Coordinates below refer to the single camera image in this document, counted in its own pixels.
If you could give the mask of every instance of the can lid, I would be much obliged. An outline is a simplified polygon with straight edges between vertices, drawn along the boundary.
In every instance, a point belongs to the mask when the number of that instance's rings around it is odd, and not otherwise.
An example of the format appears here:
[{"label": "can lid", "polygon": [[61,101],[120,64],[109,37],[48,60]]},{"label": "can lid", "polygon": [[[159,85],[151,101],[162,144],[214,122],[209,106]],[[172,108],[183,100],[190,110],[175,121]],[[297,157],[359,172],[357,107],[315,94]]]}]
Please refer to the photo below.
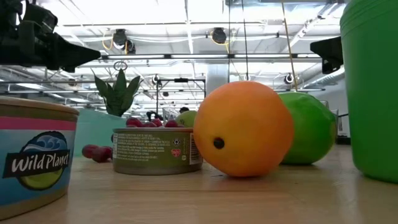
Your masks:
[{"label": "can lid", "polygon": [[116,128],[114,133],[128,133],[128,132],[193,132],[193,128]]},{"label": "can lid", "polygon": [[55,103],[46,103],[37,100],[20,99],[14,97],[0,96],[0,106],[1,105],[23,106],[27,108],[40,108],[45,110],[63,111],[66,113],[79,115],[78,110],[73,109],[69,106],[58,105]]}]

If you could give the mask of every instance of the orange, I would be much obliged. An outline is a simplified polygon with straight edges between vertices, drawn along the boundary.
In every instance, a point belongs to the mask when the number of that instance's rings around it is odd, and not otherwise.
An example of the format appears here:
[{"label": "orange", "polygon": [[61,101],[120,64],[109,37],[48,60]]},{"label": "orange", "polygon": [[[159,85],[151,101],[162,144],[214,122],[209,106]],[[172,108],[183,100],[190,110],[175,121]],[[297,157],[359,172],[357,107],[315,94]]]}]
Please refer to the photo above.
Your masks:
[{"label": "orange", "polygon": [[203,158],[235,177],[265,175],[292,145],[292,116],[278,94],[256,82],[233,82],[211,92],[195,118]]}]

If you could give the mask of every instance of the green plastic cup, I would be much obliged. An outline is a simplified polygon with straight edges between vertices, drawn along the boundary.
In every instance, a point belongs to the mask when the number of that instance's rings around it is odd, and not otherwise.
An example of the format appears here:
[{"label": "green plastic cup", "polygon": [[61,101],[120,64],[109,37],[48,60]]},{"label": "green plastic cup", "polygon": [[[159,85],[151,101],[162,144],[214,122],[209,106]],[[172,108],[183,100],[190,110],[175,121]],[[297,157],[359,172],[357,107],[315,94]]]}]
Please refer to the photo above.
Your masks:
[{"label": "green plastic cup", "polygon": [[340,21],[355,166],[366,176],[395,183],[397,14],[397,0],[352,0]]}]

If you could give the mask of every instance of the can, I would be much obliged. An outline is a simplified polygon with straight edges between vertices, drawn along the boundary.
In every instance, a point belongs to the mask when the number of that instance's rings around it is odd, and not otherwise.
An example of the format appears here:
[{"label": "can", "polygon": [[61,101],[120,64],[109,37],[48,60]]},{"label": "can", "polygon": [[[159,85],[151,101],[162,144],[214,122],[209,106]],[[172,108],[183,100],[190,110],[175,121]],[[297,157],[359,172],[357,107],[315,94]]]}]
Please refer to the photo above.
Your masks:
[{"label": "can", "polygon": [[192,128],[114,129],[113,168],[133,175],[170,175],[201,169]]},{"label": "can", "polygon": [[78,115],[67,106],[0,96],[0,220],[67,193]]}]

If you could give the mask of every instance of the ceiling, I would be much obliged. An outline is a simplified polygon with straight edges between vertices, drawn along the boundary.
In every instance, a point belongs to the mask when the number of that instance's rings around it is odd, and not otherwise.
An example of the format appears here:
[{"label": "ceiling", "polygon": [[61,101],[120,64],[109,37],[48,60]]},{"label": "ceiling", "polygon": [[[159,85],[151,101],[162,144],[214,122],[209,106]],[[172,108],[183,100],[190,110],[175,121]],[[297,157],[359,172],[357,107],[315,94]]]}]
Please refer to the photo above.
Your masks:
[{"label": "ceiling", "polygon": [[[229,63],[231,80],[243,80],[246,73],[250,80],[261,82],[275,89],[291,88],[284,83],[284,76],[292,72],[289,55],[280,58],[270,54],[288,54],[289,36],[293,54],[313,54],[310,44],[340,35],[339,21],[345,4],[326,3],[325,0],[285,0],[285,13],[289,34],[285,31],[284,14],[278,0],[232,1],[231,7],[224,0],[37,0],[37,4],[49,9],[58,17],[55,32],[67,41],[99,50],[102,55],[124,55],[123,50],[111,45],[116,29],[126,29],[127,36],[136,46],[137,55],[164,54],[243,54],[243,57],[228,58],[128,58],[127,79],[137,75],[144,79],[142,90],[155,90],[152,79],[191,78],[205,79],[209,66]],[[229,45],[215,44],[211,32],[222,27],[230,38]],[[246,53],[266,54],[261,58],[248,58]],[[321,59],[295,58],[294,71],[299,77],[299,86],[308,86],[324,77]],[[103,110],[103,100],[96,93],[92,82],[94,75],[103,80],[115,80],[114,63],[119,60],[95,60],[77,68],[75,73],[50,71],[40,67],[0,67],[3,81],[37,82],[43,84],[0,85],[20,94],[26,91],[55,90],[46,94],[53,101],[82,107],[90,103]],[[74,79],[77,85],[65,82]],[[203,82],[174,83],[164,85],[170,91],[168,97],[160,95],[161,106],[187,106],[198,108],[204,98]],[[38,97],[29,93],[29,98]],[[148,91],[136,96],[129,114],[139,116],[155,108],[155,93]]]}]

